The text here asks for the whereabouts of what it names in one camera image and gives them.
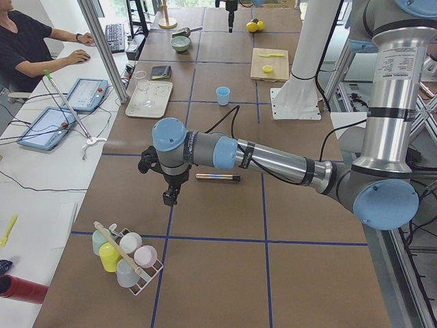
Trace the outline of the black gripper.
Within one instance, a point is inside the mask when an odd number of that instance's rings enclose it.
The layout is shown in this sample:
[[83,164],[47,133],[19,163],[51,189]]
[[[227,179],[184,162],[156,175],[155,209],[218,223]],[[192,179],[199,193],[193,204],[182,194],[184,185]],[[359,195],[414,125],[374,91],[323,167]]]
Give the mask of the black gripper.
[[149,169],[161,174],[169,185],[168,189],[163,192],[164,204],[175,206],[178,203],[178,187],[181,187],[189,179],[190,165],[181,174],[175,176],[169,175],[163,171],[155,147],[149,146],[141,153],[138,170],[142,174],[146,174]]
[[237,0],[226,0],[225,1],[225,9],[229,12],[228,19],[232,21],[234,19],[234,13],[238,10],[238,1]]

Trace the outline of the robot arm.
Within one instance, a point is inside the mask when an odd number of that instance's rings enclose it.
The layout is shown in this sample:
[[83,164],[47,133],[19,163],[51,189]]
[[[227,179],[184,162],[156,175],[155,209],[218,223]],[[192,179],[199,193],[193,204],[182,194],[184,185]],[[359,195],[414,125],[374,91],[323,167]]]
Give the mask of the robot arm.
[[[260,7],[263,4],[265,4],[267,0],[250,0],[249,4],[250,6]],[[243,1],[238,0],[215,0],[214,6],[215,8],[219,8],[220,5],[224,3],[225,10],[228,12],[228,19],[229,21],[232,21],[235,17],[235,12],[238,10],[238,6],[245,6]]]
[[189,131],[176,118],[152,129],[153,144],[141,155],[141,173],[153,170],[168,184],[163,201],[173,206],[193,165],[241,167],[283,182],[314,188],[338,201],[365,225],[393,230],[412,221],[421,198],[406,163],[423,62],[436,37],[435,1],[355,1],[349,42],[376,53],[367,119],[347,125],[339,138],[344,161],[286,153],[214,130]]

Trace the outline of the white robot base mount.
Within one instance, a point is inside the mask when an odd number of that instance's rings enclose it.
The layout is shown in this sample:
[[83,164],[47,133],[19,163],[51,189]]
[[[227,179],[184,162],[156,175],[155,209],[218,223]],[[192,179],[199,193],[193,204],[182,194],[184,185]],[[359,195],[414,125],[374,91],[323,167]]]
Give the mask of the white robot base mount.
[[270,90],[272,117],[275,120],[321,119],[316,75],[342,4],[340,0],[308,2],[290,78],[282,87]]

